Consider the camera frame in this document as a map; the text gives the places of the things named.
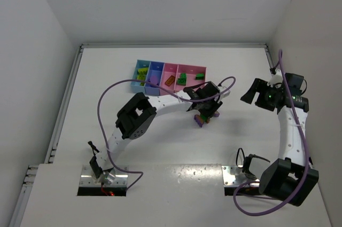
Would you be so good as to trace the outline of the dark green square lego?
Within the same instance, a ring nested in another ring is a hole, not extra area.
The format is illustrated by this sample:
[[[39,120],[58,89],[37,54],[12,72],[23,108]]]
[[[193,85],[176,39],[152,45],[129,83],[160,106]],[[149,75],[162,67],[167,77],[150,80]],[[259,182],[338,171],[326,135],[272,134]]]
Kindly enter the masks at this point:
[[[177,85],[186,86],[187,76],[186,73],[181,73],[177,79]]]

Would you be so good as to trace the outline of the lego stack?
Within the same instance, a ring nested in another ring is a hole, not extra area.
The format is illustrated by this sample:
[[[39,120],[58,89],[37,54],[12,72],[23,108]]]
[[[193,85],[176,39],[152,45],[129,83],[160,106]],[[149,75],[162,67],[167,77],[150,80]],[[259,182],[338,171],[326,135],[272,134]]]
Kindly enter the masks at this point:
[[[199,125],[200,128],[202,128],[204,124],[210,123],[211,118],[218,118],[219,116],[220,116],[220,113],[216,111],[212,117],[206,117],[203,114],[195,114],[193,119],[196,122],[196,124]]]

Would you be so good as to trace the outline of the purple rounded lego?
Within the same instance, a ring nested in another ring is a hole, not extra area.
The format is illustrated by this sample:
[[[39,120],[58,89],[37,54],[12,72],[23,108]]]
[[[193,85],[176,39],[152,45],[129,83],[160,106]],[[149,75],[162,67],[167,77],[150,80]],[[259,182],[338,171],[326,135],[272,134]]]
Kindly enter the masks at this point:
[[[159,78],[156,75],[152,75],[149,78],[150,85],[158,85]]]

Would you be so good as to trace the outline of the orange brown lego plate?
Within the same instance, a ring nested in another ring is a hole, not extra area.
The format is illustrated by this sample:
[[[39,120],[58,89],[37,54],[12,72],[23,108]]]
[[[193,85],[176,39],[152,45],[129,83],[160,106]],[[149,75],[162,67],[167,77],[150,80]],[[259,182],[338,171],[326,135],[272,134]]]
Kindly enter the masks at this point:
[[[170,87],[175,82],[175,76],[171,75],[166,81],[165,85]]]

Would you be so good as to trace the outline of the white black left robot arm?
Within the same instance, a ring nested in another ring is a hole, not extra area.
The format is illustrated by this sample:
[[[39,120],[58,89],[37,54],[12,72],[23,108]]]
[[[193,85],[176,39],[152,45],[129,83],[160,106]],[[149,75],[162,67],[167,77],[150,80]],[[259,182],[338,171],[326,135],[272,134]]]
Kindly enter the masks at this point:
[[[92,146],[93,157],[90,167],[94,177],[103,182],[111,170],[130,173],[115,164],[116,158],[125,150],[127,145],[142,137],[152,121],[162,115],[175,112],[198,111],[194,116],[195,122],[202,127],[211,118],[220,114],[223,98],[230,94],[230,88],[213,82],[204,85],[185,87],[177,93],[167,93],[159,96],[147,96],[142,92],[135,94],[117,113],[115,128],[110,138],[105,137],[105,148],[100,151]]]

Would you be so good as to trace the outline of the lime green square lego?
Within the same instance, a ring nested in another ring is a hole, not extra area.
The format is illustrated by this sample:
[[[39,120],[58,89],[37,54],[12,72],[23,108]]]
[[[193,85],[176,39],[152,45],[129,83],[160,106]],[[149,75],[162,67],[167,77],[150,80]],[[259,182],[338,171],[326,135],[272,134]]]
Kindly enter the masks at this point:
[[[148,70],[149,70],[148,67],[139,68],[139,69],[137,70],[137,74],[138,74],[138,75],[146,75],[146,74],[148,73]]]

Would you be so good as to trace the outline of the lime green sloped lego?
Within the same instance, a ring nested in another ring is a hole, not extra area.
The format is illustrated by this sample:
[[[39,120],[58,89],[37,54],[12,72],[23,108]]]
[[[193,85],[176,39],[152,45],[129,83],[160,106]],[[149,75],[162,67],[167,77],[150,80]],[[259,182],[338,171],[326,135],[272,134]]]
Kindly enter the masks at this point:
[[[145,81],[146,75],[144,75],[144,74],[138,75],[138,76],[137,76],[137,79],[138,79],[138,80]]]

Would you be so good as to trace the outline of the dark green sloped lego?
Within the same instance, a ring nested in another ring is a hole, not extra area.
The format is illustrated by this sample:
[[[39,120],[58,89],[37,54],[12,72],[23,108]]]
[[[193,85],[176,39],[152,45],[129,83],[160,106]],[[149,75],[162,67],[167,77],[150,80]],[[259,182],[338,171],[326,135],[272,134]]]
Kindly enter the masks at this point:
[[[204,73],[198,73],[195,77],[196,80],[204,80],[205,74]]]

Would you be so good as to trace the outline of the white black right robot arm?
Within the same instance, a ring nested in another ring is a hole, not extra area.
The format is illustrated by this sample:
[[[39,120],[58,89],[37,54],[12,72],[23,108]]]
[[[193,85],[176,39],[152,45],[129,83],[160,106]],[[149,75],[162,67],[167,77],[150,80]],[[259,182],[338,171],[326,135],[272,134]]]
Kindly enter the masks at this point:
[[[243,164],[246,176],[258,179],[262,195],[284,201],[296,189],[300,180],[304,183],[290,200],[293,206],[300,206],[319,179],[317,170],[309,168],[304,173],[306,156],[302,143],[309,111],[309,101],[303,97],[301,86],[306,83],[303,76],[285,73],[286,80],[276,74],[267,82],[256,78],[241,101],[257,107],[276,111],[280,126],[278,159],[275,162],[250,154]]]

